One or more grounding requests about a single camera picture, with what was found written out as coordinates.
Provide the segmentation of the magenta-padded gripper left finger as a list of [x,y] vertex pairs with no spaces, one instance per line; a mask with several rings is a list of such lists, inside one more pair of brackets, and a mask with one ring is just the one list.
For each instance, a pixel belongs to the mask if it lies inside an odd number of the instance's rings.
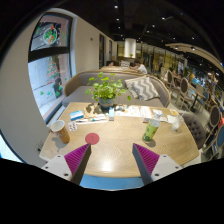
[[42,169],[79,185],[90,155],[91,145],[85,144],[65,156],[61,154],[56,155]]

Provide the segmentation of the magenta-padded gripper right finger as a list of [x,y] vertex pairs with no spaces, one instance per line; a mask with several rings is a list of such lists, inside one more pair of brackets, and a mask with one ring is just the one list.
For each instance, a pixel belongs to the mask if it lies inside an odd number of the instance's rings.
[[145,185],[182,169],[182,167],[167,154],[158,155],[136,143],[133,144],[132,153]]

